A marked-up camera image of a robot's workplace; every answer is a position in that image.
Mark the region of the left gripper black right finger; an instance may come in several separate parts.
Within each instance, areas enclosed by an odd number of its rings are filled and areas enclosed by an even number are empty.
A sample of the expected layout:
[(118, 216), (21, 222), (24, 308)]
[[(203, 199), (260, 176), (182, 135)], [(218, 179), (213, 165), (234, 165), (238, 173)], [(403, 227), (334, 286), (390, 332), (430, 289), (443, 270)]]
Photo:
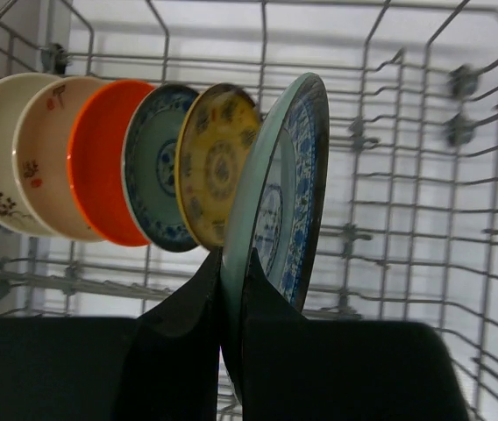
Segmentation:
[(452, 359), (417, 322), (312, 320), (253, 253), (242, 317), (245, 420), (466, 420)]

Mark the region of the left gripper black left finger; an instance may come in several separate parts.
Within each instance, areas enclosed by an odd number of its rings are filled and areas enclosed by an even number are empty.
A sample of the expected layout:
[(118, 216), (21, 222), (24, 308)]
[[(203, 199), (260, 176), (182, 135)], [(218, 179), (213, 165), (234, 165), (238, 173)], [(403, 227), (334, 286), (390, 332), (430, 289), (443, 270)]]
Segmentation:
[(0, 318), (0, 420), (213, 420), (219, 261), (137, 318)]

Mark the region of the blue patterned plate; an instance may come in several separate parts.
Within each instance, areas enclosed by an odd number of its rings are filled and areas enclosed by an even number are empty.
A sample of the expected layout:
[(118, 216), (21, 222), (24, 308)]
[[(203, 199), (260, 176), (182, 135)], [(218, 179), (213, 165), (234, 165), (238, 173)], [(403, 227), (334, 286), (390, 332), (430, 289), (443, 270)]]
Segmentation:
[(149, 242), (172, 253), (197, 247), (178, 208), (174, 185), (175, 147), (198, 92), (165, 84), (133, 112), (121, 154), (124, 198), (132, 220)]
[(220, 277), (228, 317), (222, 354), (242, 396), (242, 291), (252, 253), (281, 296), (302, 310), (316, 256), (329, 158), (330, 112), (315, 73), (279, 96), (241, 170), (225, 228)]

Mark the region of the yellow patterned plate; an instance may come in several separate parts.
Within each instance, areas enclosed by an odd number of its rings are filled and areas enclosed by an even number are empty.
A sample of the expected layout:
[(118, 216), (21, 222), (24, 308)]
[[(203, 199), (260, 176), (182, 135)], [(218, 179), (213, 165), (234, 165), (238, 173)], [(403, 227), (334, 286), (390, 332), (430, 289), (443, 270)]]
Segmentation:
[(224, 243), (245, 158), (261, 126), (253, 99), (221, 82), (190, 106), (175, 150), (175, 191), (183, 221), (200, 246)]

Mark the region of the orange plate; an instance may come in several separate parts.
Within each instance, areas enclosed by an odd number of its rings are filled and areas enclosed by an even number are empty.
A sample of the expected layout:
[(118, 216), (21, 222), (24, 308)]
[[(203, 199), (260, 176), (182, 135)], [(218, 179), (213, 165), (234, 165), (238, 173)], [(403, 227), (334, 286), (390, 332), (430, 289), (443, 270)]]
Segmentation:
[(69, 187), (92, 231), (119, 246), (145, 246), (128, 211), (121, 153), (132, 115), (153, 85), (125, 79), (104, 84), (81, 107), (67, 147)]

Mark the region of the cream plate small motifs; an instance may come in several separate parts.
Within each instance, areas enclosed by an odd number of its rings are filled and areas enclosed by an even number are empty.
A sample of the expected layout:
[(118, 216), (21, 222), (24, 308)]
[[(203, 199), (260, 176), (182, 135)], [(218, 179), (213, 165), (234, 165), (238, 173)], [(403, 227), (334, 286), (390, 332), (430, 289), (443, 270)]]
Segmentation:
[(60, 78), (25, 105), (12, 142), (12, 168), (18, 191), (33, 217), (62, 238), (99, 242), (70, 191), (67, 147), (82, 106), (104, 81), (91, 76)]

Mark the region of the cream plate green patch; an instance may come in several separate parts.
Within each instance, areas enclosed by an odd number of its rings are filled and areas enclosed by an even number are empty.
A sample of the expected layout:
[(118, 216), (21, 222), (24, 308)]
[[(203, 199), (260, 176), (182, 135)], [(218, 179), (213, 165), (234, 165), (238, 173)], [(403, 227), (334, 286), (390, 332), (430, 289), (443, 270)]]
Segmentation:
[(0, 225), (34, 237), (57, 235), (33, 217), (18, 191), (11, 161), (12, 142), (25, 105), (40, 89), (60, 78), (32, 72), (0, 79)]

